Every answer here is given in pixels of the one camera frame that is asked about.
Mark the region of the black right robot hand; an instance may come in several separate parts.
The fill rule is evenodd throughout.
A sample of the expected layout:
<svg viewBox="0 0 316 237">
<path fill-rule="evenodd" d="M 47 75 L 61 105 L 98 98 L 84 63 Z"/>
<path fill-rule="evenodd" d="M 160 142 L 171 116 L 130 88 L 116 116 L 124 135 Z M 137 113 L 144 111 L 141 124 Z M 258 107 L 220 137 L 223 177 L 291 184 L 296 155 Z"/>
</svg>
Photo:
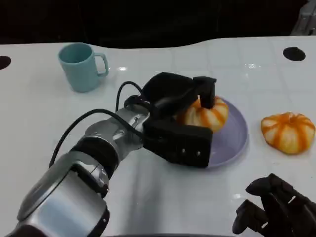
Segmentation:
<svg viewBox="0 0 316 237">
<path fill-rule="evenodd" d="M 261 198 L 263 208 L 245 200 L 236 210 L 232 231 L 247 228 L 264 237 L 314 237 L 316 203 L 271 173 L 251 182 L 246 191 Z"/>
</svg>

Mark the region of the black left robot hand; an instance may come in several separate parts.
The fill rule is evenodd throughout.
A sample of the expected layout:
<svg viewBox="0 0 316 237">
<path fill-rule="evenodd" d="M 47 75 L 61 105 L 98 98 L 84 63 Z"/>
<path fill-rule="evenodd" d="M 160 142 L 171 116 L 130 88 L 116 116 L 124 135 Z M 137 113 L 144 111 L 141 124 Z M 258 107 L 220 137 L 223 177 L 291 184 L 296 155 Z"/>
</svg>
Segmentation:
<svg viewBox="0 0 316 237">
<path fill-rule="evenodd" d="M 215 104 L 216 81 L 206 76 L 190 78 L 161 72 L 145 84 L 141 97 L 149 102 L 150 114 L 155 118 L 177 115 L 198 99 L 203 108 L 211 109 Z"/>
</svg>

